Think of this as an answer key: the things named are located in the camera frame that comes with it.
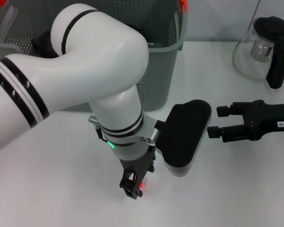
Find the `green led light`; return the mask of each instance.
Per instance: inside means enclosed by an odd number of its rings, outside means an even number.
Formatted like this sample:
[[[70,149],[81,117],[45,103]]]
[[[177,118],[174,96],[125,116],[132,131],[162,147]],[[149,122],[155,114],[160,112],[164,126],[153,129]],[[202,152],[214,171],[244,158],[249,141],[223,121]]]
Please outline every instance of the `green led light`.
[[[111,142],[107,141],[107,143],[112,147],[112,149],[115,148],[115,146]]]

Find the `glass kettle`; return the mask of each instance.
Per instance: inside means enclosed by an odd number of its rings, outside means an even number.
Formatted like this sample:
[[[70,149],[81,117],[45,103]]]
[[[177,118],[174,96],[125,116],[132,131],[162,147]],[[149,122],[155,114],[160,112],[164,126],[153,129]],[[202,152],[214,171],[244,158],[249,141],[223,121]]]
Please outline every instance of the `glass kettle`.
[[[251,79],[280,88],[284,80],[284,20],[259,17],[238,42],[232,57],[236,70]]]

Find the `perforated basket wall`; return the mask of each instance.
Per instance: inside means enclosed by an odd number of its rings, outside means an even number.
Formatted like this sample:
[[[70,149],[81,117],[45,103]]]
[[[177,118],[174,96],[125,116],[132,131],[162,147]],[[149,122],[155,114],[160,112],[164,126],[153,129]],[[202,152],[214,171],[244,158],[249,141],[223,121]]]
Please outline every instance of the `perforated basket wall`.
[[[16,44],[23,53],[34,55],[31,39],[50,30],[59,12],[74,3],[91,5],[133,27],[154,47],[137,87],[144,110],[162,107],[178,51],[171,47],[186,29],[178,0],[8,0],[0,9],[0,43]]]

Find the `kettle lid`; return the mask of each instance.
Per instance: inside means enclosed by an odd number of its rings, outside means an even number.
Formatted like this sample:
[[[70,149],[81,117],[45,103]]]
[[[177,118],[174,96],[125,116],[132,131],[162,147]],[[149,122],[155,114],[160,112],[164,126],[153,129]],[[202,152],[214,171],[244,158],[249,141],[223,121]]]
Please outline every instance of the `kettle lid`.
[[[284,20],[278,17],[259,17],[254,22],[255,31],[263,38],[277,42],[284,38]]]

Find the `white wall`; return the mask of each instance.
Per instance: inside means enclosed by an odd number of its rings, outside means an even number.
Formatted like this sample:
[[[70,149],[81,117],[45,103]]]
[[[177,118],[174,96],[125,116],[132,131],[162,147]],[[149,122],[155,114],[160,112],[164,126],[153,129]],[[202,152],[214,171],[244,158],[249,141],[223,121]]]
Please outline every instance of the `white wall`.
[[[247,31],[258,0],[188,0],[189,41],[237,41]],[[284,0],[261,0],[256,16],[284,18]]]

